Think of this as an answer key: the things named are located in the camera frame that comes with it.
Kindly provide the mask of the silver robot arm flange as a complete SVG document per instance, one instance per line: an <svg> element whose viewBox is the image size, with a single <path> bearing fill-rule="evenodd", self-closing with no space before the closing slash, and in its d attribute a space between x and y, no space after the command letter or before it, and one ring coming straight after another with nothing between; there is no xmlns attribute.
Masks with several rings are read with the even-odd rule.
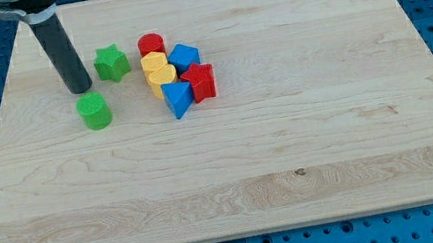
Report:
<svg viewBox="0 0 433 243"><path fill-rule="evenodd" d="M54 16L57 1L0 0L0 20L36 25Z"/></svg>

